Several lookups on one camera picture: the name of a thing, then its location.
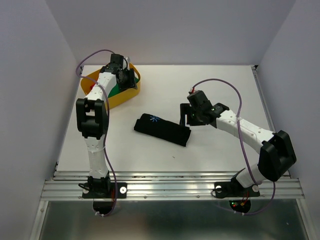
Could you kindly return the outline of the black t-shirt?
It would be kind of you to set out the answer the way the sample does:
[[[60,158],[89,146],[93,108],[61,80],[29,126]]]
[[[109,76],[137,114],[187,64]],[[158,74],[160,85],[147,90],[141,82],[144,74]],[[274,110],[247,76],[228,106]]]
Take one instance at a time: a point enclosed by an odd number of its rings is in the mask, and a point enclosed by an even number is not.
[[[133,128],[136,132],[146,134],[167,142],[186,147],[191,135],[189,127],[162,119],[156,115],[143,113]]]

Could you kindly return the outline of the yellow plastic basket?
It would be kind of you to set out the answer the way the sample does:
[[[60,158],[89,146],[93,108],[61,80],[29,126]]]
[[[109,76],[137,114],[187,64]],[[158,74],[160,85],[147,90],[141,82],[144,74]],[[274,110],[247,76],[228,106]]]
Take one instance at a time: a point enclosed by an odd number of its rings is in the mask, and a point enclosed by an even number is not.
[[[136,67],[131,62],[129,63],[129,68],[134,70],[135,77],[141,78],[139,71],[136,69]],[[86,79],[86,78],[83,78],[80,81],[80,86],[82,88],[82,91],[85,93],[85,95],[87,95],[90,92],[90,86],[92,86],[93,84],[94,83],[91,80]],[[115,107],[123,104],[124,102],[132,99],[133,97],[135,97],[135,96],[132,96],[132,95],[130,96],[130,95],[126,95],[126,94],[125,95],[118,94],[116,96],[110,97],[110,98],[108,98],[109,107],[110,107],[110,109],[115,108]]]

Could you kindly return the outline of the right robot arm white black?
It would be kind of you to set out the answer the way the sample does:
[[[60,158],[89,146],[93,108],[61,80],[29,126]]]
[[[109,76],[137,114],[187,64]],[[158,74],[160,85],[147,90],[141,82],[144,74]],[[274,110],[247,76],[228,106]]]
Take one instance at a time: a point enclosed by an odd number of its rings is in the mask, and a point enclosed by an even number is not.
[[[214,184],[218,199],[260,195],[258,186],[265,180],[276,182],[297,157],[290,136],[283,130],[272,132],[237,117],[229,107],[217,103],[206,110],[194,108],[189,103],[180,104],[180,125],[211,125],[225,131],[247,144],[258,155],[258,162],[238,171],[229,181]]]

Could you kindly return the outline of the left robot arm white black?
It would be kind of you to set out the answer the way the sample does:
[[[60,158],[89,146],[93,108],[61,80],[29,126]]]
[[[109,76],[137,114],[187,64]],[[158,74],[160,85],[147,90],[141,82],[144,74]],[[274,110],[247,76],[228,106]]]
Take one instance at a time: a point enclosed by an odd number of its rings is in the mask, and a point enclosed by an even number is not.
[[[82,76],[80,86],[85,94],[75,102],[77,129],[84,138],[89,159],[89,174],[79,184],[85,199],[112,198],[119,192],[114,173],[106,156],[106,137],[110,109],[139,93],[140,75],[131,63],[108,63],[97,77]]]

